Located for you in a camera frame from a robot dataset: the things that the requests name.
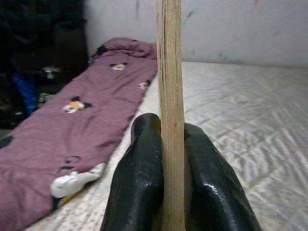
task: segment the white quilted mattress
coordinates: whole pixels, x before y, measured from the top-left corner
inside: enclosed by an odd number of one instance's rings
[[[154,80],[136,116],[159,113]],[[186,122],[234,168],[264,231],[308,230],[308,69],[183,63]],[[27,231],[98,231],[129,129],[101,179]]]

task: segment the wood grain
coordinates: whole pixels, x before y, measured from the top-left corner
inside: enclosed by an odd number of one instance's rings
[[[181,0],[157,7],[157,56],[163,139],[163,231],[184,231],[184,111]]]

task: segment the white wall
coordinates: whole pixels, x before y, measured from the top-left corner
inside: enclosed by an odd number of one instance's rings
[[[113,37],[155,42],[155,0],[86,0],[90,52]],[[185,61],[308,66],[308,0],[183,0]]]

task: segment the quilted fabric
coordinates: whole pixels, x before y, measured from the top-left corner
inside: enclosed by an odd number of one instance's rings
[[[183,63],[186,122],[234,168],[264,231],[308,230],[308,69]],[[159,113],[154,80],[136,116]],[[27,231],[95,231],[129,129],[104,176]]]

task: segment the wooden board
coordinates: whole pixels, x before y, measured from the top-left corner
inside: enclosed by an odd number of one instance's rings
[[[163,139],[163,231],[185,230],[184,111],[181,70],[181,0],[157,7],[157,55]]]

